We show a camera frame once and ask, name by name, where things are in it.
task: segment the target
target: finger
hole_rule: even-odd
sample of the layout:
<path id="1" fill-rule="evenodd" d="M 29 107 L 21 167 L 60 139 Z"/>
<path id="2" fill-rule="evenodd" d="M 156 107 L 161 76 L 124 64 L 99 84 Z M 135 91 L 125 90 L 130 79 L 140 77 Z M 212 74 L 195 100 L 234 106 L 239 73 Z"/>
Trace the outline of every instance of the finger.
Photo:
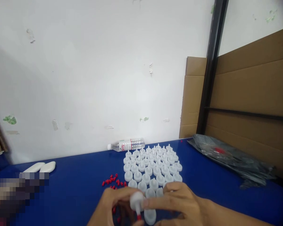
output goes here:
<path id="1" fill-rule="evenodd" d="M 136 221 L 135 224 L 133 224 L 132 226 L 144 226 L 145 222 L 144 221 Z"/>
<path id="2" fill-rule="evenodd" d="M 178 212 L 184 211 L 184 200 L 173 196 L 162 196 L 156 198 L 145 199 L 142 203 L 144 209 L 163 209 L 175 210 Z"/>
<path id="3" fill-rule="evenodd" d="M 179 189 L 183 188 L 185 186 L 182 182 L 170 182 L 167 183 L 164 187 L 164 193 L 170 192 L 170 191 L 178 191 Z"/>
<path id="4" fill-rule="evenodd" d="M 183 225 L 183 220 L 171 219 L 158 221 L 154 226 L 179 226 Z"/>

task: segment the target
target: plastic part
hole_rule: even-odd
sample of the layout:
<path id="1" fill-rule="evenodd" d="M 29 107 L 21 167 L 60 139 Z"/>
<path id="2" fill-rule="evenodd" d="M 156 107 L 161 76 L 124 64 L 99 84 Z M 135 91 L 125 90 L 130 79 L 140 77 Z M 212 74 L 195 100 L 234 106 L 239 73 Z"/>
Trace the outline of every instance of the plastic part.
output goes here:
<path id="1" fill-rule="evenodd" d="M 128 171 L 130 171 L 130 170 L 131 170 L 131 165 L 130 165 L 129 163 L 125 164 L 125 165 L 124 165 L 124 171 L 125 171 L 125 172 L 128 172 Z"/>
<path id="2" fill-rule="evenodd" d="M 136 212 L 137 216 L 140 216 L 141 211 L 144 211 L 141 205 L 144 199 L 145 197 L 140 191 L 137 191 L 130 196 L 130 207 Z"/>
<path id="3" fill-rule="evenodd" d="M 138 183 L 137 188 L 145 193 L 147 190 L 147 184 L 144 181 L 141 181 Z"/>
<path id="4" fill-rule="evenodd" d="M 170 173 L 168 173 L 164 176 L 164 180 L 166 181 L 166 183 L 170 183 L 174 181 L 174 178 L 172 177 Z"/>
<path id="5" fill-rule="evenodd" d="M 135 154 L 136 156 L 139 156 L 139 150 L 135 150 L 134 152 L 133 152 L 133 154 Z"/>
<path id="6" fill-rule="evenodd" d="M 156 167 L 156 164 L 154 161 L 150 161 L 148 167 L 154 169 Z"/>
<path id="7" fill-rule="evenodd" d="M 174 157 L 175 162 L 177 162 L 179 158 L 178 158 L 178 156 L 176 155 L 176 152 L 174 152 L 173 157 Z"/>
<path id="8" fill-rule="evenodd" d="M 130 165 L 136 165 L 135 159 L 131 159 L 131 160 L 129 161 L 129 164 L 130 164 Z"/>
<path id="9" fill-rule="evenodd" d="M 158 182 L 157 182 L 157 180 L 155 180 L 155 178 L 150 180 L 149 187 L 152 188 L 154 191 L 156 191 L 158 189 Z"/>
<path id="10" fill-rule="evenodd" d="M 164 195 L 163 188 L 159 188 L 156 190 L 156 197 L 162 197 Z"/>
<path id="11" fill-rule="evenodd" d="M 128 187 L 137 188 L 137 182 L 135 180 L 130 180 L 128 183 Z"/>
<path id="12" fill-rule="evenodd" d="M 147 157 L 145 157 L 143 160 L 142 160 L 142 163 L 145 164 L 145 166 L 148 166 L 149 165 L 149 159 L 147 159 Z"/>
<path id="13" fill-rule="evenodd" d="M 163 167 L 163 163 L 161 161 L 156 162 L 155 165 L 156 165 L 156 167 L 158 167 L 160 169 Z"/>
<path id="14" fill-rule="evenodd" d="M 28 169 L 24 170 L 23 173 L 36 173 L 44 165 L 45 165 L 45 163 L 43 163 L 43 162 L 39 162 L 39 163 L 33 164 L 31 167 L 29 167 Z"/>
<path id="15" fill-rule="evenodd" d="M 171 165 L 169 166 L 169 171 L 170 171 L 170 174 L 174 175 L 177 172 L 177 169 L 175 166 Z"/>
<path id="16" fill-rule="evenodd" d="M 125 181 L 129 182 L 133 178 L 133 173 L 131 171 L 125 172 Z"/>
<path id="17" fill-rule="evenodd" d="M 146 195 L 146 198 L 155 198 L 156 197 L 156 193 L 152 188 L 148 188 L 146 190 L 145 195 Z"/>
<path id="18" fill-rule="evenodd" d="M 175 159 L 174 159 L 174 157 L 173 157 L 172 155 L 170 155 L 170 156 L 168 157 L 168 162 L 169 162 L 171 165 L 173 165 L 173 164 L 175 163 Z"/>
<path id="19" fill-rule="evenodd" d="M 128 151 L 126 152 L 126 157 L 130 158 L 131 155 L 132 155 L 132 153 L 128 150 Z"/>
<path id="20" fill-rule="evenodd" d="M 178 172 L 181 172 L 182 171 L 182 165 L 179 163 L 179 161 L 177 163 L 174 163 L 173 166 L 176 167 L 177 171 Z"/>
<path id="21" fill-rule="evenodd" d="M 138 165 L 138 170 L 139 170 L 141 173 L 145 171 L 145 168 L 146 168 L 146 165 L 143 164 L 143 163 L 140 163 L 140 164 Z"/>
<path id="22" fill-rule="evenodd" d="M 136 159 L 136 158 L 137 158 L 137 156 L 134 153 L 130 156 L 130 159 Z"/>
<path id="23" fill-rule="evenodd" d="M 127 164 L 130 162 L 130 158 L 129 157 L 125 157 L 123 160 L 124 164 Z"/>
<path id="24" fill-rule="evenodd" d="M 165 182 L 164 176 L 162 176 L 161 174 L 158 174 L 156 176 L 156 180 L 157 180 L 159 186 L 162 186 Z"/>
<path id="25" fill-rule="evenodd" d="M 132 172 L 133 174 L 135 174 L 137 171 L 138 171 L 138 166 L 137 166 L 137 165 L 131 166 L 131 172 Z"/>
<path id="26" fill-rule="evenodd" d="M 154 176 L 161 174 L 160 168 L 155 166 L 154 169 L 153 169 L 153 174 L 154 174 Z"/>
<path id="27" fill-rule="evenodd" d="M 146 167 L 145 168 L 145 174 L 148 174 L 149 176 L 152 176 L 153 169 L 151 167 Z"/>
<path id="28" fill-rule="evenodd" d="M 141 174 L 142 174 L 142 173 L 139 172 L 139 171 L 137 171 L 137 172 L 134 173 L 134 180 L 135 180 L 136 182 L 141 182 L 141 180 L 142 180 L 142 179 L 141 179 L 141 178 L 142 178 L 142 177 L 141 177 L 141 176 L 142 176 Z"/>
<path id="29" fill-rule="evenodd" d="M 151 177 L 150 177 L 148 174 L 146 174 L 146 173 L 143 174 L 141 178 L 142 178 L 141 180 L 142 180 L 143 182 L 145 182 L 146 185 L 149 185 L 149 182 L 150 182 L 150 180 L 151 180 Z"/>
<path id="30" fill-rule="evenodd" d="M 56 168 L 56 162 L 52 161 L 43 165 L 40 169 L 40 173 L 50 173 Z"/>
<path id="31" fill-rule="evenodd" d="M 152 226 L 156 222 L 156 210 L 153 209 L 148 209 L 144 211 L 144 218 L 145 222 L 149 225 Z"/>
<path id="32" fill-rule="evenodd" d="M 135 161 L 136 161 L 136 164 L 139 165 L 142 162 L 142 158 L 137 157 Z"/>
<path id="33" fill-rule="evenodd" d="M 174 181 L 182 182 L 182 177 L 179 175 L 179 172 L 173 174 Z"/>
<path id="34" fill-rule="evenodd" d="M 170 163 L 169 163 L 168 161 L 164 160 L 164 161 L 163 161 L 163 165 L 169 167 L 169 166 L 170 166 Z"/>
<path id="35" fill-rule="evenodd" d="M 161 173 L 162 173 L 162 175 L 169 174 L 170 173 L 169 168 L 167 166 L 165 166 L 165 165 L 162 166 Z"/>

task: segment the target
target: blue table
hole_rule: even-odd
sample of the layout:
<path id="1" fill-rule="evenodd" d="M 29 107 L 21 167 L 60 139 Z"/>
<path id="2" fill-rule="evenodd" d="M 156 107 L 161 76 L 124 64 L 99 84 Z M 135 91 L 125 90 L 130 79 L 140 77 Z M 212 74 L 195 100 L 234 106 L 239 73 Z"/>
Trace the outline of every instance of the blue table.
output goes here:
<path id="1" fill-rule="evenodd" d="M 162 142 L 160 146 L 169 143 L 183 166 L 183 182 L 196 195 L 268 223 L 283 225 L 281 186 L 268 181 L 265 187 L 240 190 L 243 180 L 239 176 L 203 156 L 186 139 Z M 108 187 L 102 187 L 102 182 L 115 173 L 124 181 L 124 157 L 125 153 L 112 150 L 45 160 L 45 163 L 56 161 L 49 185 L 11 225 L 85 226 L 104 188 Z M 10 165 L 0 172 L 0 178 L 13 177 L 15 172 L 33 164 Z M 158 211 L 157 215 L 157 220 L 170 218 L 167 211 Z"/>

